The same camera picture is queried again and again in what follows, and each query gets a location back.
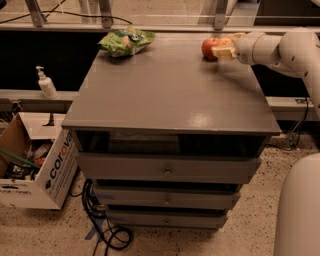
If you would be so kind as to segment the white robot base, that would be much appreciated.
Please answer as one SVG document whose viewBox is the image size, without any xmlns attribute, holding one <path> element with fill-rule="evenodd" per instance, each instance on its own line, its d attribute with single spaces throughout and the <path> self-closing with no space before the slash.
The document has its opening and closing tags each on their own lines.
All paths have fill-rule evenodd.
<svg viewBox="0 0 320 256">
<path fill-rule="evenodd" d="M 320 153 L 297 161 L 282 186 L 274 256 L 320 256 Z"/>
</svg>

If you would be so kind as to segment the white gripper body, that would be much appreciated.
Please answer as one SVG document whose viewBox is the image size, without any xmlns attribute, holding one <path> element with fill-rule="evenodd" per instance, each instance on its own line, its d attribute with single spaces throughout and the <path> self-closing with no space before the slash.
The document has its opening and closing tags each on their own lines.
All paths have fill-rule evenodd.
<svg viewBox="0 0 320 256">
<path fill-rule="evenodd" d="M 253 50 L 258 38 L 259 34 L 257 32 L 251 32 L 235 40 L 236 57 L 242 64 L 254 64 Z"/>
</svg>

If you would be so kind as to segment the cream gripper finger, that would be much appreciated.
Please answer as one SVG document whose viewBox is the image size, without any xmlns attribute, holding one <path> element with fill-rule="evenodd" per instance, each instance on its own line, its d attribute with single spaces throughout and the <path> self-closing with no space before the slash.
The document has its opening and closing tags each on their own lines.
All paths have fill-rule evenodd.
<svg viewBox="0 0 320 256">
<path fill-rule="evenodd" d="M 231 39 L 231 40 L 238 40 L 241 37 L 245 36 L 246 33 L 242 33 L 242 32 L 238 32 L 238 33 L 231 33 L 231 34 L 227 34 L 227 38 Z"/>
<path fill-rule="evenodd" d="M 236 58 L 236 51 L 233 44 L 223 45 L 223 46 L 214 46 L 212 48 L 213 55 L 222 60 L 232 61 Z"/>
</svg>

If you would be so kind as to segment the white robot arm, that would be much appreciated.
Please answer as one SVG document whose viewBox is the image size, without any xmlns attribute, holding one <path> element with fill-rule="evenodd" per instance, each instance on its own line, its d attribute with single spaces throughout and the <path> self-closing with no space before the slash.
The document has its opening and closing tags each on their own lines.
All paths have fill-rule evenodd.
<svg viewBox="0 0 320 256">
<path fill-rule="evenodd" d="M 235 33 L 227 43 L 211 48 L 218 59 L 264 65 L 283 75 L 303 80 L 314 111 L 320 117 L 320 41 L 310 29 L 297 27 L 282 36 L 264 32 Z"/>
</svg>

